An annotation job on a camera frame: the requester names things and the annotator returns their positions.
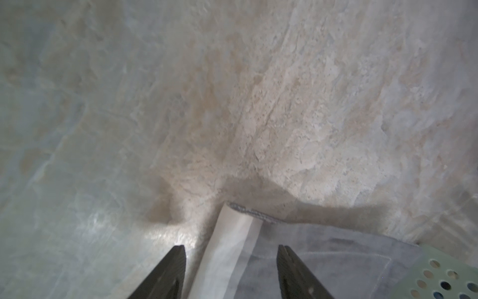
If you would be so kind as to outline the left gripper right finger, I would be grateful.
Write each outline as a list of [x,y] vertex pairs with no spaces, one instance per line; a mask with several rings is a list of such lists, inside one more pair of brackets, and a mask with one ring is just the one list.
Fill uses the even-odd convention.
[[282,299],[334,299],[289,246],[278,246],[276,265]]

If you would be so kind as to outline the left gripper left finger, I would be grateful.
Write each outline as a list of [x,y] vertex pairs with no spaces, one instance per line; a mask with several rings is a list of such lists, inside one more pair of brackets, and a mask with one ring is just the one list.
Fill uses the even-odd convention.
[[128,299],[180,299],[186,262],[185,247],[173,246]]

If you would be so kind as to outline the green plastic basket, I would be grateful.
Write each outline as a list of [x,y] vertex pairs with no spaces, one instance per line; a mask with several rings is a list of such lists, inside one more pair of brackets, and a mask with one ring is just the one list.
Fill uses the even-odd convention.
[[478,269],[429,246],[396,284],[391,299],[476,299]]

